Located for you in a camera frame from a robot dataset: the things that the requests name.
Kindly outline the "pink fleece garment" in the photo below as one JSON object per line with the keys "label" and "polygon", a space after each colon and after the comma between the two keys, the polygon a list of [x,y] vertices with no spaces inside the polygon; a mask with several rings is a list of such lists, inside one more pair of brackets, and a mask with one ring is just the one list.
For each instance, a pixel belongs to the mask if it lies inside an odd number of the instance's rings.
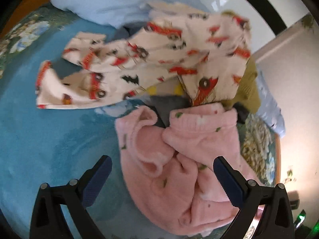
{"label": "pink fleece garment", "polygon": [[246,179],[257,179],[240,153],[237,111],[213,103],[171,111],[166,128],[157,120],[140,106],[115,122],[121,169],[136,207],[174,235],[207,236],[231,223],[238,209],[213,161],[222,156]]}

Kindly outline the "teal floral plush blanket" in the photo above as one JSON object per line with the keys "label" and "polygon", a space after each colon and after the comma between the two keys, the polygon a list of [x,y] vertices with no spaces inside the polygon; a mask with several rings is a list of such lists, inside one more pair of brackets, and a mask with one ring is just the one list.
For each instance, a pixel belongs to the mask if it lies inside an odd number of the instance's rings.
{"label": "teal floral plush blanket", "polygon": [[[101,156],[107,155],[112,160],[112,171],[94,204],[87,208],[105,238],[221,237],[229,224],[207,236],[174,235],[161,229],[136,207],[124,181],[116,120],[147,106],[144,101],[150,96],[180,96],[189,99],[190,107],[197,107],[192,105],[180,77],[108,106],[37,107],[36,80],[44,61],[52,63],[60,78],[80,70],[62,58],[64,48],[79,32],[105,35],[106,42],[134,34],[119,36],[111,26],[98,25],[47,5],[29,15],[1,42],[1,210],[13,230],[29,238],[41,184],[64,186],[79,179]],[[201,105],[213,103],[222,104],[213,101]],[[254,114],[248,116],[244,125],[237,122],[237,131],[240,153],[256,173],[256,180],[274,186],[276,154],[269,149],[273,133]]]}

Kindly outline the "light blue flower pillow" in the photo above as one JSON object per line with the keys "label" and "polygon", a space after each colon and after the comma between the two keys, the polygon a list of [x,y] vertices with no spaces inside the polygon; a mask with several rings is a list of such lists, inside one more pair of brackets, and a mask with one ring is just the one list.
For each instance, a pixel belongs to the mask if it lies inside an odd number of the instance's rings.
{"label": "light blue flower pillow", "polygon": [[281,109],[279,108],[277,101],[271,94],[267,82],[264,79],[263,72],[257,68],[256,85],[258,88],[259,98],[261,100],[260,108],[257,111],[257,115],[271,128],[280,138],[286,134],[286,127],[284,123]]}

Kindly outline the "olive green knit garment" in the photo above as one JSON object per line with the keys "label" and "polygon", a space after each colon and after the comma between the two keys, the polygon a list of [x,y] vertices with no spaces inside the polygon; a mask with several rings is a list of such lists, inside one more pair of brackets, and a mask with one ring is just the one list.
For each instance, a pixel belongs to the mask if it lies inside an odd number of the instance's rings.
{"label": "olive green knit garment", "polygon": [[235,103],[240,103],[250,113],[255,114],[260,108],[261,101],[256,84],[256,78],[258,76],[257,68],[248,45],[251,40],[250,23],[247,18],[242,17],[231,10],[224,11],[222,14],[232,17],[233,21],[244,30],[247,38],[232,55],[239,56],[241,59],[246,59],[247,62],[243,76],[241,78],[234,77],[236,84],[238,84],[236,96],[233,99],[221,101],[221,103],[228,110],[234,107]]}

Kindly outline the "dark grey garment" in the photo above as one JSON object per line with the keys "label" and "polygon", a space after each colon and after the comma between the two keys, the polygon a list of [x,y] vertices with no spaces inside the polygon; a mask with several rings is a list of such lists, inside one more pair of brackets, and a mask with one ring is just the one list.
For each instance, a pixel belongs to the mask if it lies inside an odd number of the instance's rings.
{"label": "dark grey garment", "polygon": [[[172,110],[179,110],[191,106],[189,99],[180,96],[150,96],[145,99],[144,103],[155,110],[159,121],[157,126],[168,127],[169,116]],[[240,103],[235,103],[234,108],[238,113],[238,121],[240,124],[245,124],[249,115],[249,111]]]}

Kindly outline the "white car print pajamas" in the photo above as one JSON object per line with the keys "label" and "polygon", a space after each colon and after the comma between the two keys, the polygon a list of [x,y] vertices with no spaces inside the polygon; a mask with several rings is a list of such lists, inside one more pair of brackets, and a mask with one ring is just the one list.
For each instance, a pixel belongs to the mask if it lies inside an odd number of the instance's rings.
{"label": "white car print pajamas", "polygon": [[60,78],[44,61],[36,80],[40,109],[91,109],[150,91],[180,77],[192,105],[230,100],[237,94],[250,52],[250,22],[232,11],[220,14],[167,11],[127,38],[79,32],[62,58],[80,67]]}

